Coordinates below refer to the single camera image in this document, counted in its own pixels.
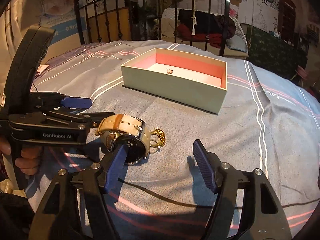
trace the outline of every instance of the black cable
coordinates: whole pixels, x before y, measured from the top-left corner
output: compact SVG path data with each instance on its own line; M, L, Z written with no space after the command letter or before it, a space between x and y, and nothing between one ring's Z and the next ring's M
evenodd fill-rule
M37 87L35 86L35 84L34 84L34 83L32 83L32 85L35 87L36 91L38 92Z
M159 198L163 201L166 201L166 202L169 202L169 203L172 203L172 204L175 204L175 205L179 205L179 206L184 206L184 207L192 207L192 208L210 208L212 209L213 206L204 206L204 205L194 205L194 204L187 204L187 203L183 203L183 202L179 202L179 201L175 201L175 200L172 200L170 198L167 198L167 197L164 197L158 193L155 193L145 187L142 187L142 186L139 186L137 184L133 184L133 183L130 183L130 182L126 182L120 178L118 178L118 181L123 183L123 184L126 184L126 185L129 185L129 186L132 186L132 187L135 187L137 189L140 189L156 198ZM318 199L315 199L315 200L311 200L311 201L308 201L308 202L304 202L304 203L293 203L293 204L288 204L288 205L284 205L282 206L283 208L288 208L288 207L292 207L292 206L304 206L304 205L308 205L308 204L311 204L311 203L314 203L314 202L317 202L319 201L320 198ZM236 210L240 210L242 209L242 207L235 207Z

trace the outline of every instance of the finger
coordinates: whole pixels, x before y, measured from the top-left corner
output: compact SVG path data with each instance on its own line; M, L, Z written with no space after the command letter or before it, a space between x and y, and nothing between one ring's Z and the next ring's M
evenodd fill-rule
M11 154L11 146L6 138L0 137L0 151L2 151L5 155Z
M15 164L18 168L21 169L32 169L40 164L40 159L17 158Z
M26 159L35 159L40 156L41 150L41 146L24 148L21 150L21 157Z
M32 168L32 169L20 169L24 174L27 174L27 175L35 175L38 171L38 167L35 167L35 168Z

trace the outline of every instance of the beige watch strap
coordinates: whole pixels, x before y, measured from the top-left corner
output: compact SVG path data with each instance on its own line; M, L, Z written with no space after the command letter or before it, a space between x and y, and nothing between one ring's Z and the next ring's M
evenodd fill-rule
M135 119L132 116L125 114L116 114L109 116L102 120L100 123L96 135L102 135L105 132L118 132L118 133L128 133L133 136L138 136L140 132L143 133L141 141L146 147L146 154L150 151L150 132L147 127L140 120Z

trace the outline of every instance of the red cloth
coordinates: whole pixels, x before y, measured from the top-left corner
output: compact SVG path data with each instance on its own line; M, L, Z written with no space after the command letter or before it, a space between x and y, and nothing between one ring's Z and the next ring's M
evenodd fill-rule
M179 26L177 27L177 31L180 34L180 36L182 37L182 40L184 41L190 41L191 40L191 31L189 30L189 28L187 26L185 26L184 24L179 24ZM205 42L206 39L206 34L197 34L197 35L193 35L192 36L192 41L195 42ZM209 41L208 43L216 48L220 48L221 45L221 40L222 40L222 35L220 33L210 33L209 34Z

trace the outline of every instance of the bed sheet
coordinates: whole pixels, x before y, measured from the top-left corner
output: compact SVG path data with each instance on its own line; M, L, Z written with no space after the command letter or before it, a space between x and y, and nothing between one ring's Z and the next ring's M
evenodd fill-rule
M228 63L228 93L219 115L125 88L120 65L152 48L192 52ZM223 58L195 47L165 41L114 41L84 45L48 62L50 70L34 84L39 91L90 97L85 112L113 111L141 118L149 129L166 133L159 152L124 167L105 196L121 239L200 239L215 195L203 182L192 144L240 170L261 168L284 206L294 236L319 202L320 104L305 90L251 63ZM88 154L99 154L98 138L88 136ZM70 172L91 161L72 149L46 148L39 173L26 195L34 210L61 168ZM237 232L242 208L239 191L230 235ZM81 192L80 216L90 235Z

